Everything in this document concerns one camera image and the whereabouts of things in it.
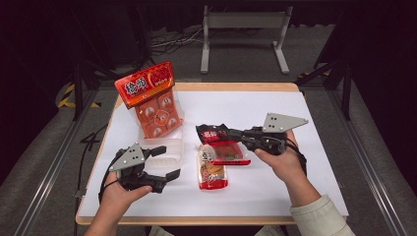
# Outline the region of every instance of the hand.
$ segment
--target hand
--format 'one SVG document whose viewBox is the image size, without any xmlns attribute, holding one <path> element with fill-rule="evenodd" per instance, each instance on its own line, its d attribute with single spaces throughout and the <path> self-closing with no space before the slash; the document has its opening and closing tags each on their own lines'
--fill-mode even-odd
<svg viewBox="0 0 417 236">
<path fill-rule="evenodd" d="M 286 135 L 287 139 L 292 141 L 293 145 L 298 147 L 292 130 L 287 131 Z M 272 168 L 275 175 L 284 183 L 287 183 L 300 175 L 305 176 L 303 169 L 301 168 L 297 152 L 290 147 L 288 147 L 281 155 L 272 155 L 262 149 L 256 149 L 255 154 L 260 158 L 260 160 L 268 164 Z"/>
<path fill-rule="evenodd" d="M 117 224 L 129 206 L 152 191 L 151 186 L 143 186 L 133 191 L 126 191 L 117 180 L 115 172 L 110 172 L 105 184 L 100 207 L 86 235 L 116 235 Z"/>
<path fill-rule="evenodd" d="M 117 180 L 115 172 L 108 174 L 105 185 L 108 185 Z M 126 191 L 119 182 L 113 183 L 104 190 L 100 207 L 112 209 L 112 216 L 120 219 L 128 210 L 129 206 L 136 200 L 144 197 L 152 191 L 151 186 L 143 186 L 133 191 Z"/>
<path fill-rule="evenodd" d="M 289 130 L 286 135 L 287 139 L 298 147 L 294 133 Z M 285 183 L 294 207 L 308 205 L 321 197 L 307 179 L 303 168 L 301 168 L 297 152 L 292 148 L 288 147 L 281 155 L 272 155 L 261 149 L 256 149 L 255 154 L 260 160 L 268 164 L 275 175 Z"/>
</svg>

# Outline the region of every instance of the white stand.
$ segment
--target white stand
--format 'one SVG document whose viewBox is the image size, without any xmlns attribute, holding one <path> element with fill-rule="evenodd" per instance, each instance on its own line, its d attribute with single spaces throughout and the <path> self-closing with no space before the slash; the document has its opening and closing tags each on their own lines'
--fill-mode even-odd
<svg viewBox="0 0 417 236">
<path fill-rule="evenodd" d="M 259 29 L 279 29 L 279 39 L 272 43 L 279 67 L 283 74 L 288 74 L 289 69 L 282 53 L 282 43 L 285 38 L 289 20 L 291 18 L 292 7 L 288 7 L 286 12 L 270 13 L 220 13 L 209 12 L 208 6 L 205 6 L 204 14 L 204 35 L 202 68 L 201 73 L 209 72 L 209 29 L 226 29 L 226 28 L 259 28 Z"/>
</svg>

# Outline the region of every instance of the person's left hand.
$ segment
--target person's left hand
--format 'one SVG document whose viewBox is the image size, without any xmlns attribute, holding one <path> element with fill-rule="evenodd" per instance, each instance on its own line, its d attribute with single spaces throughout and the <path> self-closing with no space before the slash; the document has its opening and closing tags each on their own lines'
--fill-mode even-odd
<svg viewBox="0 0 417 236">
<path fill-rule="evenodd" d="M 116 173 L 110 172 L 105 185 L 108 185 L 115 180 L 117 180 Z M 105 207 L 110 210 L 110 213 L 119 220 L 134 201 L 144 197 L 151 191 L 151 186 L 143 186 L 133 191 L 127 191 L 119 184 L 119 182 L 116 182 L 105 188 L 100 207 Z"/>
<path fill-rule="evenodd" d="M 86 236 L 115 236 L 117 224 L 132 202 L 152 191 L 151 186 L 126 191 L 117 181 L 115 172 L 108 174 L 105 185 L 107 187 L 102 195 L 100 207 L 85 234 Z"/>
</svg>

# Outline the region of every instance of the white tabletop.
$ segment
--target white tabletop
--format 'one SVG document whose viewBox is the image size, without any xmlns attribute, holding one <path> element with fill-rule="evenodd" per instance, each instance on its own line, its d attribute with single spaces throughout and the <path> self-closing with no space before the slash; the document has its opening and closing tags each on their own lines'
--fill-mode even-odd
<svg viewBox="0 0 417 236">
<path fill-rule="evenodd" d="M 294 129 L 300 150 L 307 158 L 310 181 L 329 195 L 337 209 L 348 215 L 327 155 L 317 133 L 304 96 L 299 91 L 176 91 L 185 111 L 184 155 L 181 175 L 167 183 L 162 194 L 148 194 L 133 203 L 122 218 L 127 224 L 269 224 L 292 223 L 290 200 L 284 184 L 270 167 L 252 152 L 247 166 L 227 166 L 229 186 L 201 190 L 198 183 L 196 126 L 220 125 L 244 130 L 262 126 L 268 112 L 309 120 Z M 98 209 L 102 177 L 114 154 L 138 140 L 139 128 L 125 105 L 112 115 L 102 150 L 90 175 L 87 194 L 77 221 L 88 224 Z"/>
</svg>

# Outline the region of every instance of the sleeve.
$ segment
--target sleeve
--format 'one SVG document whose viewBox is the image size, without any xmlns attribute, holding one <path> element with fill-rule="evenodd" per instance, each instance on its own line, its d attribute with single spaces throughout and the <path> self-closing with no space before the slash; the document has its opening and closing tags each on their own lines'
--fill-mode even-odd
<svg viewBox="0 0 417 236">
<path fill-rule="evenodd" d="M 327 195 L 309 205 L 292 207 L 291 215 L 303 236 L 355 235 Z"/>
</svg>

